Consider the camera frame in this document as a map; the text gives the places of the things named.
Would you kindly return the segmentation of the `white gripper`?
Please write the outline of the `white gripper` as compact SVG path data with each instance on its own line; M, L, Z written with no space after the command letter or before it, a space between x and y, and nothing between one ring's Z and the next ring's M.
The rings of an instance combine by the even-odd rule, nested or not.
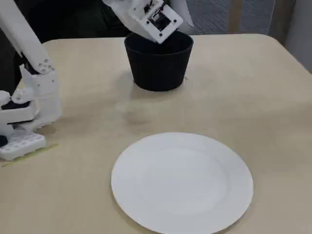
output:
M153 24L137 24L139 19L135 16L134 11L137 6L141 6L140 0L102 0L102 2L112 9L130 31L159 44L159 36L157 36L159 30ZM186 0L176 0L175 10L186 24L194 26Z

